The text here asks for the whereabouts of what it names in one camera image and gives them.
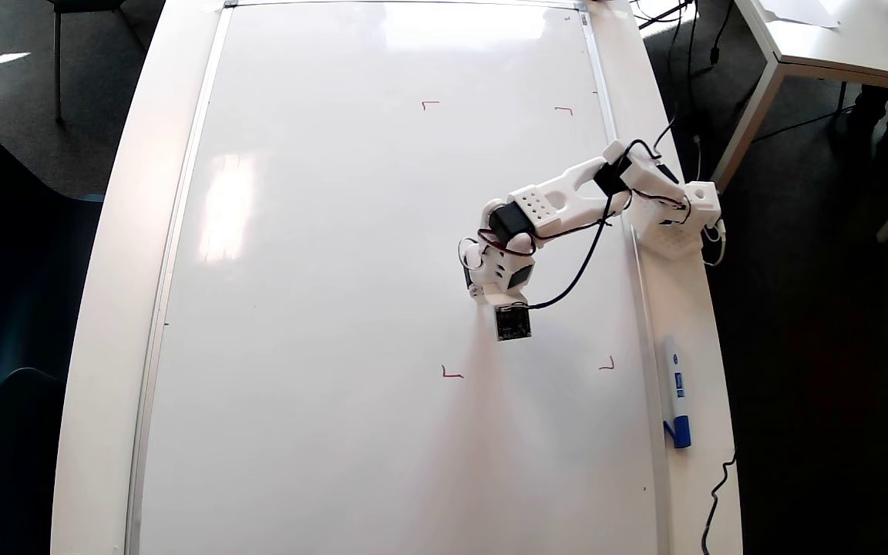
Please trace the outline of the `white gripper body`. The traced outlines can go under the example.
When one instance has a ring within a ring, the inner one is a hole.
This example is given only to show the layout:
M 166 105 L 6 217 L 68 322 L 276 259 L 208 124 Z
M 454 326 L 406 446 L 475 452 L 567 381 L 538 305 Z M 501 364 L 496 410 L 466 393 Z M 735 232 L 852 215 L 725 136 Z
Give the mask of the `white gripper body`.
M 535 243 L 531 235 L 516 235 L 507 244 L 489 235 L 464 239 L 466 288 L 476 304 L 526 306 L 523 288 L 533 271 Z

